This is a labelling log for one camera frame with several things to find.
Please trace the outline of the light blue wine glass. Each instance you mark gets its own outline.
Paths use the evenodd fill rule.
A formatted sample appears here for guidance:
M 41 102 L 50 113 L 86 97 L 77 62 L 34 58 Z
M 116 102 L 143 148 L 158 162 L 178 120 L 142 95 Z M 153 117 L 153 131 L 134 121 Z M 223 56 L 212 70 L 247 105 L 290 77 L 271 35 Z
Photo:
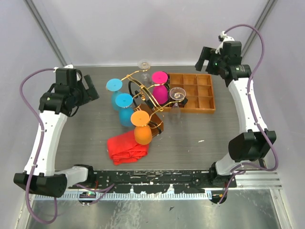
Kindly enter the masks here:
M 121 94 L 120 89 L 122 88 L 122 81 L 117 78 L 110 79 L 106 84 L 106 89 L 112 92 L 111 104 L 114 110 L 119 111 L 119 106 L 116 104 L 115 100 L 118 95 Z

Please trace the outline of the red cloth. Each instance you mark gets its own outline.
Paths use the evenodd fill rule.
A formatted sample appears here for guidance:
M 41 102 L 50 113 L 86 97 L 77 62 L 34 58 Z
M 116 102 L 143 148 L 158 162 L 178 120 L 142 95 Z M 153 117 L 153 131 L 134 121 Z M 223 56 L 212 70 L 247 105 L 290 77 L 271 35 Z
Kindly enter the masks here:
M 149 145 L 141 145 L 135 141 L 134 132 L 129 131 L 107 140 L 109 158 L 114 165 L 134 163 L 148 155 Z

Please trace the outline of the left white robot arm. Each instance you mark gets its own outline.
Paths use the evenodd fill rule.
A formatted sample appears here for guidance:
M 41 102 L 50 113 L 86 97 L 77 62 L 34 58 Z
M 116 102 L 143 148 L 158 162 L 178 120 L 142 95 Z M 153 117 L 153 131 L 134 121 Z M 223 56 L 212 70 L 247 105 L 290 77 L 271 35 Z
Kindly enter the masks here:
M 76 164 L 56 171 L 55 157 L 64 125 L 79 108 L 99 98 L 89 75 L 83 76 L 73 65 L 52 68 L 55 83 L 40 98 L 39 112 L 34 113 L 39 127 L 30 158 L 13 182 L 26 194 L 59 198 L 66 188 L 80 184 L 84 189 L 95 185 L 93 167 Z

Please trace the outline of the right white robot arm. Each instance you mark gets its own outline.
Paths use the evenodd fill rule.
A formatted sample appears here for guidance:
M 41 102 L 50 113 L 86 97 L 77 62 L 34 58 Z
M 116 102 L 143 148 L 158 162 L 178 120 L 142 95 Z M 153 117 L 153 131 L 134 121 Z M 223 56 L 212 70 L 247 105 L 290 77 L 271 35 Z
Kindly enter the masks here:
M 224 41 L 219 49 L 203 47 L 195 69 L 201 71 L 208 61 L 206 72 L 219 75 L 232 95 L 239 120 L 239 135 L 228 144 L 228 153 L 209 168 L 208 181 L 215 188 L 229 181 L 233 169 L 254 164 L 263 159 L 276 141 L 275 131 L 264 123 L 254 95 L 252 70 L 242 64 L 242 44 Z

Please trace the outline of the wooden compartment tray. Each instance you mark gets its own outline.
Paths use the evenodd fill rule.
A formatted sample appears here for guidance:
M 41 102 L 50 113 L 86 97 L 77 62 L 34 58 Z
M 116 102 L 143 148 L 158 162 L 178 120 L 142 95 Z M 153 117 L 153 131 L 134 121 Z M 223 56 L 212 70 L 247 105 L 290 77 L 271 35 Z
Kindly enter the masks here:
M 169 87 L 186 91 L 186 104 L 179 104 L 182 113 L 213 114 L 214 89 L 211 75 L 195 73 L 169 73 Z

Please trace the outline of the clear wine glass front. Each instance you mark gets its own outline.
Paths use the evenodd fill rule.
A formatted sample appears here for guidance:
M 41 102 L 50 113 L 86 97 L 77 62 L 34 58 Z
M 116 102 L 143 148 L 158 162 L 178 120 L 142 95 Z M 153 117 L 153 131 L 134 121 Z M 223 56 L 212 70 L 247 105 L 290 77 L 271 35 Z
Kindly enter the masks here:
M 181 110 L 179 103 L 182 102 L 186 96 L 186 92 L 181 87 L 174 87 L 170 90 L 169 96 L 172 99 L 172 108 L 170 110 L 170 119 L 172 123 L 177 123 L 180 120 Z

